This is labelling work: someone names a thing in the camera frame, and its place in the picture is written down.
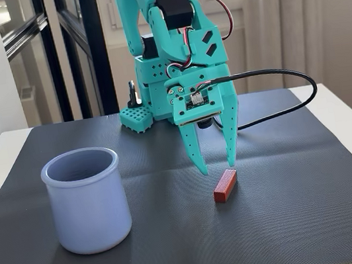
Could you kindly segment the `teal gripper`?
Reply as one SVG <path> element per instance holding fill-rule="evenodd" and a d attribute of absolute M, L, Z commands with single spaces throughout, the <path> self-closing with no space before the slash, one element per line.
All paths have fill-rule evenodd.
<path fill-rule="evenodd" d="M 192 66 L 184 70 L 171 69 L 171 77 L 163 82 L 168 105 L 172 108 L 179 101 L 185 106 L 199 103 L 219 101 L 215 92 L 220 79 L 227 78 L 230 74 L 227 64 L 221 63 L 213 66 Z M 227 151 L 228 164 L 233 167 L 236 161 L 236 139 L 238 132 L 238 100 L 236 95 L 223 98 L 224 110 L 220 115 L 222 132 Z M 179 127 L 184 147 L 189 159 L 203 175 L 208 175 L 207 165 L 200 153 L 200 145 L 195 125 L 188 124 Z"/>

